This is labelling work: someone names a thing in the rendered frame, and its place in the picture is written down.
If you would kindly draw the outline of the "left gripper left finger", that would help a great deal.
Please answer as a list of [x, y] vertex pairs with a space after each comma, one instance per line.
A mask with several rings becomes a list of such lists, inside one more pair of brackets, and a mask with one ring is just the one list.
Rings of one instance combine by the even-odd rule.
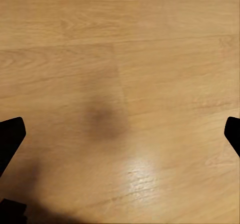
[[26, 136], [21, 117], [0, 122], [0, 176], [4, 173]]

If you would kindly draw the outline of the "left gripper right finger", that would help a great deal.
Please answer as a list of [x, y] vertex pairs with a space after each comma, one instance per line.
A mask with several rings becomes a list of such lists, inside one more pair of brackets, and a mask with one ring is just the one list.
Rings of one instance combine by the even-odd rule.
[[231, 143], [235, 151], [240, 157], [240, 119], [235, 117], [229, 117], [227, 119], [224, 135]]

